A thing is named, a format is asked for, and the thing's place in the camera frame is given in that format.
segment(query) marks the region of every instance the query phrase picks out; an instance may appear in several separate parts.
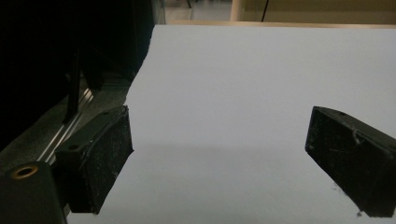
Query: white table surface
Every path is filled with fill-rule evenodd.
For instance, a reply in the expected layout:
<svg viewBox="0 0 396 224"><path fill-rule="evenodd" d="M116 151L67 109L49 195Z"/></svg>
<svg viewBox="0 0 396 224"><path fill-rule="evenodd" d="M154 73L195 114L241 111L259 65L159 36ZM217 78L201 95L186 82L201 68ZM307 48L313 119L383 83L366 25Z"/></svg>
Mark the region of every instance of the white table surface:
<svg viewBox="0 0 396 224"><path fill-rule="evenodd" d="M305 153L314 105L396 136L396 30L156 26L128 93L135 152L69 223L395 223Z"/></svg>

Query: cable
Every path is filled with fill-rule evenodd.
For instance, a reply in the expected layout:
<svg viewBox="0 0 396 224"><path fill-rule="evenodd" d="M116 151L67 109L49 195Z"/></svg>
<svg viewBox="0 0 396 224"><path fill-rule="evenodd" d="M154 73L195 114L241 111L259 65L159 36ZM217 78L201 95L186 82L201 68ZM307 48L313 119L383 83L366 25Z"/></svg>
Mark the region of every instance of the cable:
<svg viewBox="0 0 396 224"><path fill-rule="evenodd" d="M262 13L262 22L264 21L264 17L265 17L265 12L267 12L267 8L268 8L268 3L270 0L267 0L267 2L265 3L265 8L264 8L264 12Z"/></svg>

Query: white surface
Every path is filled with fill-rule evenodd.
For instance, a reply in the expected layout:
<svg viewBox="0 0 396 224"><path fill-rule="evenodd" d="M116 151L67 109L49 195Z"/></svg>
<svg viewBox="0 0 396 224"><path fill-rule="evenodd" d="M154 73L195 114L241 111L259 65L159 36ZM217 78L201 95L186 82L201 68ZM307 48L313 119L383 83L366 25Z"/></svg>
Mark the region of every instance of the white surface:
<svg viewBox="0 0 396 224"><path fill-rule="evenodd" d="M305 153L314 105L396 136L396 30L157 26L128 94L135 152L69 223L394 223Z"/></svg>

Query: screw hole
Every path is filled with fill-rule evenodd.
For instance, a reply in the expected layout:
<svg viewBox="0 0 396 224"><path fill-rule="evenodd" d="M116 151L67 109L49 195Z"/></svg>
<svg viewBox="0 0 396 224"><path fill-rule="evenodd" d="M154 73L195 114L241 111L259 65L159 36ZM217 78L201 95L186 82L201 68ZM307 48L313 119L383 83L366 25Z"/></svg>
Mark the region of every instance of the screw hole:
<svg viewBox="0 0 396 224"><path fill-rule="evenodd" d="M25 167L22 167L22 168L18 169L17 171L15 171L12 174L12 178L24 179L28 176L33 175L35 172L37 172L37 170L38 170L38 167L36 167L36 166L25 166Z"/></svg>
<svg viewBox="0 0 396 224"><path fill-rule="evenodd" d="M78 145L71 145L71 146L69 147L69 150L70 150L70 151L76 150L76 149L78 149Z"/></svg>

